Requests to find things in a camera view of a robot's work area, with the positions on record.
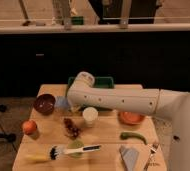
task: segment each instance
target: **paper cup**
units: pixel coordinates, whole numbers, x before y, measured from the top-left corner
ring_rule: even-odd
[[[94,107],[87,107],[83,111],[83,118],[88,127],[93,127],[98,118],[98,111]]]

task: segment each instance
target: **wooden table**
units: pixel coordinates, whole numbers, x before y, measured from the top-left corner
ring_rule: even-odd
[[[141,88],[139,85],[116,85],[116,88]],[[64,96],[66,85],[42,85],[38,95],[44,93],[53,94],[55,97]],[[135,166],[136,171],[141,171],[144,167],[151,144],[157,140],[155,127],[151,117],[146,117],[141,125],[129,126],[119,122],[117,111],[100,111],[95,127],[87,128],[83,122],[82,112],[71,113],[69,111],[56,108],[48,116],[44,116],[32,109],[30,119],[38,125],[39,136],[24,135],[18,154],[16,156],[14,171],[124,171],[119,148],[121,145],[134,147],[139,151],[139,157]],[[80,139],[84,145],[101,144],[101,150],[84,153],[81,158],[71,158],[63,155],[57,160],[45,163],[30,163],[25,160],[27,154],[48,154],[55,145],[67,145],[71,140],[64,135],[65,126],[63,119],[71,118],[78,125],[82,132]],[[130,138],[120,140],[122,131],[135,131],[144,135],[148,145],[144,145],[141,140]],[[154,160],[149,167],[149,171],[166,171],[161,148],[159,147]]]

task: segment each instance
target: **small bowl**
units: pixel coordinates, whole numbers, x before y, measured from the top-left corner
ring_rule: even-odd
[[[130,125],[141,124],[146,116],[133,112],[119,112],[121,122]]]
[[[42,94],[34,101],[34,109],[42,114],[48,115],[54,111],[55,97],[51,94]]]

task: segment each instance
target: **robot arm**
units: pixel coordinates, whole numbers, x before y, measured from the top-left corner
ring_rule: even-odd
[[[90,105],[172,120],[171,111],[178,108],[179,101],[187,94],[159,89],[100,89],[93,88],[94,81],[87,72],[77,75],[67,93],[71,106]]]
[[[67,93],[70,105],[131,111],[172,121],[170,170],[190,170],[190,93],[159,89],[96,89],[93,84],[91,74],[79,73]]]

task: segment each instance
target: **green cucumber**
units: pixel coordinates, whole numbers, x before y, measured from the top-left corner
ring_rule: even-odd
[[[142,140],[145,145],[147,145],[146,138],[143,135],[135,133],[135,132],[121,132],[121,134],[120,134],[121,140],[126,140],[128,138],[138,138],[138,139]]]

